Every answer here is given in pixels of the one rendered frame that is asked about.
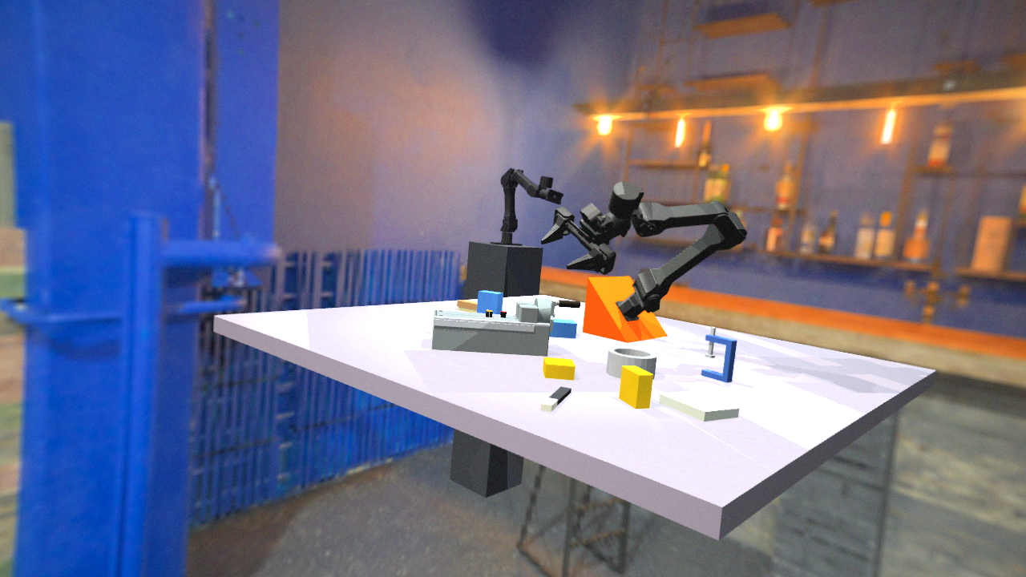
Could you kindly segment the blue block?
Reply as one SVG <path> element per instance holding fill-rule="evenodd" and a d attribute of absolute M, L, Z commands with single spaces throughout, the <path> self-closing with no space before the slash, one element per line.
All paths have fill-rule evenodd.
<path fill-rule="evenodd" d="M 492 291 L 478 292 L 477 312 L 485 313 L 485 310 L 492 310 L 492 314 L 501 314 L 503 307 L 503 293 Z"/>
<path fill-rule="evenodd" d="M 576 337 L 578 324 L 574 319 L 554 319 L 552 332 L 549 337 Z"/>

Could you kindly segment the blue c-clamp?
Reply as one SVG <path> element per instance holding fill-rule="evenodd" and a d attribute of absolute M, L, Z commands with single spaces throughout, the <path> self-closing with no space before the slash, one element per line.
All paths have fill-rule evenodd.
<path fill-rule="evenodd" d="M 728 339 L 728 337 L 718 337 L 715 335 L 716 326 L 710 326 L 709 335 L 706 335 L 706 342 L 709 343 L 708 353 L 705 354 L 707 358 L 716 358 L 713 355 L 715 343 L 726 345 L 725 348 L 725 360 L 723 361 L 723 373 L 715 372 L 715 370 L 703 369 L 701 375 L 704 377 L 713 377 L 721 382 L 733 382 L 733 366 L 734 366 L 734 352 L 736 352 L 737 341 Z"/>

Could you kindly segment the yellow block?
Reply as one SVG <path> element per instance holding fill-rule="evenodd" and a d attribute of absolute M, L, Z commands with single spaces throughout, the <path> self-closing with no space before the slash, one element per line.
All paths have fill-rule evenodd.
<path fill-rule="evenodd" d="M 543 377 L 554 377 L 555 379 L 574 380 L 575 366 L 573 359 L 543 358 Z"/>
<path fill-rule="evenodd" d="M 621 401 L 635 409 L 649 409 L 652 406 L 653 375 L 639 366 L 623 366 L 620 375 Z"/>

